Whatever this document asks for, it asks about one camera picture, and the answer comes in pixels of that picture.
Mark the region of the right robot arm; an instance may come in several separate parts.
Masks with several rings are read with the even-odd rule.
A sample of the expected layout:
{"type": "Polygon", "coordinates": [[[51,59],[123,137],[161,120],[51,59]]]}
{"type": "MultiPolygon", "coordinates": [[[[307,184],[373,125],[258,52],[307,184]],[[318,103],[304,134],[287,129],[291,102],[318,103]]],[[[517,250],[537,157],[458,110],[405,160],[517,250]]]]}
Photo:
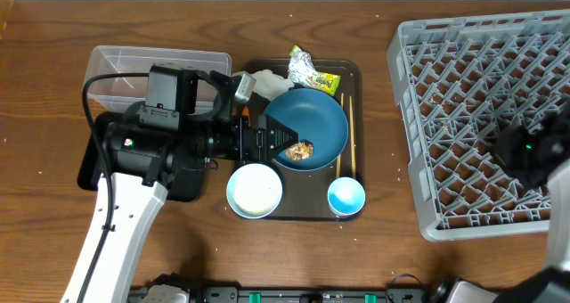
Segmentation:
{"type": "Polygon", "coordinates": [[[545,186],[550,221],[545,265],[540,273],[504,291],[496,302],[569,301],[569,108],[544,118],[541,130],[524,127],[500,133],[492,155],[501,169],[530,191],[545,186]]]}

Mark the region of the light blue cup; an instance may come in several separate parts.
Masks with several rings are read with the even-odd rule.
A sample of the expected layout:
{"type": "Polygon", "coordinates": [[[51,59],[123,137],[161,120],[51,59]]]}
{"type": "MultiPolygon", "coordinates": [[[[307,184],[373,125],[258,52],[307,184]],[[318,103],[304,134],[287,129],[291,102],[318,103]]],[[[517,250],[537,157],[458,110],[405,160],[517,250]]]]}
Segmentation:
{"type": "Polygon", "coordinates": [[[358,213],[365,204],[366,194],[363,186],[351,177],[335,179],[327,191],[330,210],[339,217],[358,213]]]}

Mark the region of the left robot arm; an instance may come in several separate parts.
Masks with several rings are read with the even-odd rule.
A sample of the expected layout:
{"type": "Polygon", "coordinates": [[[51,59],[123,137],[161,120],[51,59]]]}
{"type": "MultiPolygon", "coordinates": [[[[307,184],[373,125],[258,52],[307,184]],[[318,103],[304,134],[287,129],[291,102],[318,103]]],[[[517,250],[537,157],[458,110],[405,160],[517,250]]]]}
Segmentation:
{"type": "Polygon", "coordinates": [[[87,120],[91,149],[84,175],[96,189],[95,211],[66,302],[123,302],[150,227],[166,201],[193,201],[219,160],[267,163],[298,140],[277,119],[257,127],[236,116],[254,79],[171,63],[144,73],[145,99],[124,113],[87,120]]]}

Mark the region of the large blue bowl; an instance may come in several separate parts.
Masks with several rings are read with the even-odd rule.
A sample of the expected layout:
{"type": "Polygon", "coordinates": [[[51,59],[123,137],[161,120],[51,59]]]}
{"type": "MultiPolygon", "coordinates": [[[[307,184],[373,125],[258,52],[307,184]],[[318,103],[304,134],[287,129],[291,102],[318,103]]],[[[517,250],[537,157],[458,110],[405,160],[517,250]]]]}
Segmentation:
{"type": "Polygon", "coordinates": [[[348,136],[348,120],[340,104],[331,96],[309,88],[299,88],[281,94],[264,110],[283,125],[298,133],[299,141],[308,141],[313,156],[294,162],[282,151],[273,160],[288,169],[313,171],[327,167],[345,149],[348,136]]]}

